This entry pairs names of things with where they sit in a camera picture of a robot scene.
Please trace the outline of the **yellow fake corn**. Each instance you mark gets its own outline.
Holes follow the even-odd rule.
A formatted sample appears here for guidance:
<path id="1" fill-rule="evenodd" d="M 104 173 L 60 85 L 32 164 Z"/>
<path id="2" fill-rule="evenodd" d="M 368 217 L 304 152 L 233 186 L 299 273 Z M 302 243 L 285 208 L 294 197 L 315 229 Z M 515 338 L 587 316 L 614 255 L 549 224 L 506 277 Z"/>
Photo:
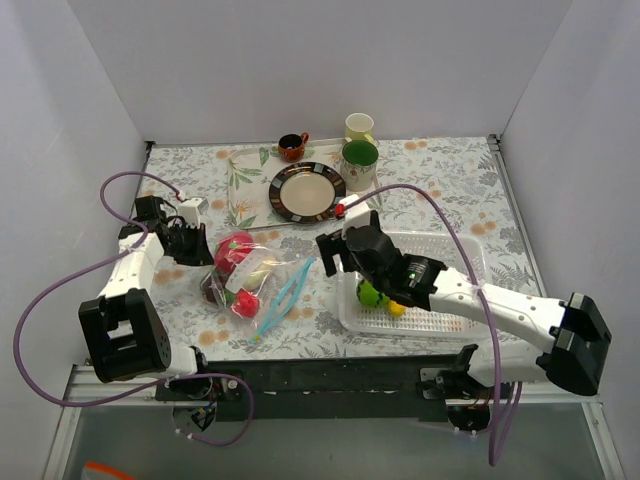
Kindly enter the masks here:
<path id="1" fill-rule="evenodd" d="M 406 307 L 390 300 L 387 304 L 387 310 L 392 317 L 399 318 L 404 315 Z"/>

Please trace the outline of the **white fake food roll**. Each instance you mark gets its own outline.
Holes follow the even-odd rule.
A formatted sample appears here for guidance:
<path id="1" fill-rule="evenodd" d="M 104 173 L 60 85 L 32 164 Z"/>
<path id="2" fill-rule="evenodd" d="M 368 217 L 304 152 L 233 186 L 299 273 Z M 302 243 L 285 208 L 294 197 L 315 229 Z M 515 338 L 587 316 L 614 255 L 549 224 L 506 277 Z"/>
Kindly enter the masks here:
<path id="1" fill-rule="evenodd" d="M 272 255 L 249 254 L 229 275 L 225 288 L 233 294 L 241 290 L 254 291 L 277 264 L 278 260 Z"/>

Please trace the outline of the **white perforated plastic basket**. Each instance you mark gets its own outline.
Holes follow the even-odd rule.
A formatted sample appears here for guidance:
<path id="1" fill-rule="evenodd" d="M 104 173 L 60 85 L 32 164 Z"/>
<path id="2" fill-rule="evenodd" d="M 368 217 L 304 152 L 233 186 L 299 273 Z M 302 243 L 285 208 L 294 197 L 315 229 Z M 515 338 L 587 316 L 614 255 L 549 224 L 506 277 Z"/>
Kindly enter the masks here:
<path id="1" fill-rule="evenodd" d="M 454 241 L 446 233 L 400 232 L 387 233 L 403 253 L 430 257 L 466 273 L 464 261 Z M 384 307 L 370 308 L 357 297 L 361 276 L 345 272 L 337 266 L 337 305 L 341 324 L 349 331 L 377 335 L 401 335 L 422 338 L 450 338 L 476 341 L 489 336 L 483 323 L 465 317 L 409 308 L 400 317 L 391 315 Z"/>

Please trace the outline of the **pale yellow green mug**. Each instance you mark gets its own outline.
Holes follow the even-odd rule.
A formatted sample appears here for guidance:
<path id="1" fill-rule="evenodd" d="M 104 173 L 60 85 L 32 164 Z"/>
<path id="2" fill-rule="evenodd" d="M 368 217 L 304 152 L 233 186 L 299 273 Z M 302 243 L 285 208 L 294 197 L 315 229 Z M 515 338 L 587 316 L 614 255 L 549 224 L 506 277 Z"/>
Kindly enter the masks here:
<path id="1" fill-rule="evenodd" d="M 374 144 L 374 126 L 375 122 L 368 114 L 360 112 L 351 113 L 345 119 L 345 142 L 350 143 L 355 140 L 361 140 Z"/>

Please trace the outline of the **floral mug green inside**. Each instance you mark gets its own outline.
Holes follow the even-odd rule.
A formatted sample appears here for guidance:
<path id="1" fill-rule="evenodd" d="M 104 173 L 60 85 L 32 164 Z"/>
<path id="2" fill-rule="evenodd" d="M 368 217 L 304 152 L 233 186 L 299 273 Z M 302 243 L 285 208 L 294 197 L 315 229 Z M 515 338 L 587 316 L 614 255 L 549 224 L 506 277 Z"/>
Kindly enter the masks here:
<path id="1" fill-rule="evenodd" d="M 351 140 L 342 148 L 340 175 L 346 188 L 353 192 L 367 190 L 376 175 L 379 158 L 377 147 L 366 140 Z"/>

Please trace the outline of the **aluminium frame rail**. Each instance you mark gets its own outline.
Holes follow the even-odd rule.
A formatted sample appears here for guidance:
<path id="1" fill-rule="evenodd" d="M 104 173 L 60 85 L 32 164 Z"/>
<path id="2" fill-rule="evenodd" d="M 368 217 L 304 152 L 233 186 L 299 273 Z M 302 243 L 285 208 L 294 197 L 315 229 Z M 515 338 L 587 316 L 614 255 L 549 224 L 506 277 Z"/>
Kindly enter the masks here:
<path id="1" fill-rule="evenodd" d="M 488 137 L 495 158 L 496 142 Z M 466 269 L 473 269 L 467 254 Z M 421 405 L 417 387 L 423 369 L 443 368 L 455 353 L 409 356 L 339 357 L 284 360 L 211 360 L 216 371 L 243 377 L 258 399 L 260 415 L 374 413 L 383 403 L 409 411 Z"/>

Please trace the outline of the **lime green fake fruit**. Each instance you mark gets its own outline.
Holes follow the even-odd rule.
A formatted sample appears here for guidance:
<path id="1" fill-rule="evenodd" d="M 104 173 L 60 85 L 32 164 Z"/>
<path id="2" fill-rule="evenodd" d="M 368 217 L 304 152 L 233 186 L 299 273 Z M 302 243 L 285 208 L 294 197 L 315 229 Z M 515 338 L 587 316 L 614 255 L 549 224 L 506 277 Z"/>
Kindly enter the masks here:
<path id="1" fill-rule="evenodd" d="M 377 291 L 366 279 L 360 280 L 357 284 L 356 296 L 359 303 L 368 308 L 385 307 L 389 302 L 389 298 L 384 293 Z"/>

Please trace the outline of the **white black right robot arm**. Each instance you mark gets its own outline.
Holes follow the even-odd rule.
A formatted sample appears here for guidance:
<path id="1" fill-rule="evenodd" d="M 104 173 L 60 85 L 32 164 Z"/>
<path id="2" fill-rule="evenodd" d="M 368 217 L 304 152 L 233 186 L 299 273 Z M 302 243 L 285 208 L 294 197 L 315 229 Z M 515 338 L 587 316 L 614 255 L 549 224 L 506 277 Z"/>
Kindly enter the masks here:
<path id="1" fill-rule="evenodd" d="M 518 337 L 498 353 L 464 348 L 451 373 L 460 395 L 541 377 L 573 394 L 597 394 L 612 334 L 591 297 L 560 300 L 475 285 L 439 260 L 401 252 L 378 226 L 321 234 L 316 244 L 328 276 L 356 272 L 403 307 L 461 316 Z"/>

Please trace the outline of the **clear zip top bag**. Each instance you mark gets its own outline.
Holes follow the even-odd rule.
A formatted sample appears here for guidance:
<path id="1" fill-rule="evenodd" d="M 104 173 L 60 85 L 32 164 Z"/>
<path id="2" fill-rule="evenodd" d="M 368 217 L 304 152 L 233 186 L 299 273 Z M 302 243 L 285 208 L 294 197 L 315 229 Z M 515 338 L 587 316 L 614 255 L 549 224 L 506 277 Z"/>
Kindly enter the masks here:
<path id="1" fill-rule="evenodd" d="M 296 306 L 313 257 L 288 259 L 243 231 L 221 238 L 201 282 L 206 298 L 232 319 L 252 344 L 260 342 Z"/>

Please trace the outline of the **small orange brown cup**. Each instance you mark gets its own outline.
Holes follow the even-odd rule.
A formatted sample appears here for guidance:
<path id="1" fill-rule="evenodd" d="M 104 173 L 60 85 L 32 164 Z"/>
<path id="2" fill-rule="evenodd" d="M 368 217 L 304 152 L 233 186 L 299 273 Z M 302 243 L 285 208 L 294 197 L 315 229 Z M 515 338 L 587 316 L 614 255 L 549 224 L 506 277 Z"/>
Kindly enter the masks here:
<path id="1" fill-rule="evenodd" d="M 306 149 L 309 140 L 309 133 L 286 134 L 278 141 L 278 152 L 280 157 L 289 163 L 300 161 Z"/>

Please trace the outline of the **dark rimmed ceramic plate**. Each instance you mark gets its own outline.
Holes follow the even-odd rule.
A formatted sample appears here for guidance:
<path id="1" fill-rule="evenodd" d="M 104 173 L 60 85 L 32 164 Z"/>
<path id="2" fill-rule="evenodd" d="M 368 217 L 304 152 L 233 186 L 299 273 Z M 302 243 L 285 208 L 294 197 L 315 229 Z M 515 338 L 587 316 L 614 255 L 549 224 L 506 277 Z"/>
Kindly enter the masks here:
<path id="1" fill-rule="evenodd" d="M 285 167 L 272 179 L 268 198 L 272 210 L 285 221 L 315 224 L 334 216 L 346 196 L 346 184 L 333 168 L 317 162 Z"/>

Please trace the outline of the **floral table mat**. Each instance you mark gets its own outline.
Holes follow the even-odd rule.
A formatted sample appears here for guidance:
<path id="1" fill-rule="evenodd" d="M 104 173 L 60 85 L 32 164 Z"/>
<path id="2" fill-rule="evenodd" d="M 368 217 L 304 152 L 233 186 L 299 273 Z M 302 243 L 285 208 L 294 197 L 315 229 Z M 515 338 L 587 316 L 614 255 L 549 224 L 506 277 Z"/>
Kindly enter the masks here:
<path id="1" fill-rule="evenodd" d="M 129 173 L 138 196 L 173 200 L 177 193 L 205 198 L 203 219 L 210 241 L 237 229 L 231 223 L 228 161 L 262 145 L 155 146 L 144 176 Z M 371 200 L 386 232 L 446 233 L 467 254 L 484 282 L 537 295 L 541 291 L 512 210 L 502 171 L 487 139 L 385 140 L 377 180 L 385 192 Z M 324 273 L 315 244 L 331 222 L 286 224 L 247 230 L 258 243 L 282 250 L 288 259 L 315 259 L 296 306 L 258 343 L 239 322 L 199 293 L 201 268 L 159 263 L 151 298 L 176 346 L 196 346 L 211 360 L 284 360 L 450 354 L 469 343 L 450 338 L 377 335 L 347 330 L 340 322 L 336 277 Z"/>

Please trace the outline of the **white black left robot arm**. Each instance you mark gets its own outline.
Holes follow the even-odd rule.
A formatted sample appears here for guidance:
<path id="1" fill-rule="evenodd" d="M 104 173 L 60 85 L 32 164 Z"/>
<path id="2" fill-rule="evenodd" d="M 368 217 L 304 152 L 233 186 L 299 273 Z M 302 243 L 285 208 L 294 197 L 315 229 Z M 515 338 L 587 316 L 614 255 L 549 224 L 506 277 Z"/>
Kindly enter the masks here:
<path id="1" fill-rule="evenodd" d="M 104 383 L 136 377 L 178 377 L 178 387 L 193 400 L 213 386 L 206 359 L 196 347 L 176 347 L 150 298 L 159 261 L 172 258 L 183 266 L 213 264 L 203 198 L 180 202 L 169 216 L 157 196 L 135 200 L 136 216 L 119 232 L 119 252 L 106 286 L 78 311 L 94 371 Z"/>

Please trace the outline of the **red fake fruit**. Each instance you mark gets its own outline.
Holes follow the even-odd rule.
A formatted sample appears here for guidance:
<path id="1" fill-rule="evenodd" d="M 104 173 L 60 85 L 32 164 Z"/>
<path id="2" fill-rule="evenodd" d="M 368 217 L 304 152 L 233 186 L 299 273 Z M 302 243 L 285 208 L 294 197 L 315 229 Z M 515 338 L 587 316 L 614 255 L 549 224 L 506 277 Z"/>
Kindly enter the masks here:
<path id="1" fill-rule="evenodd" d="M 216 270 L 230 275 L 253 250 L 255 242 L 247 232 L 237 232 L 221 240 L 214 254 Z"/>

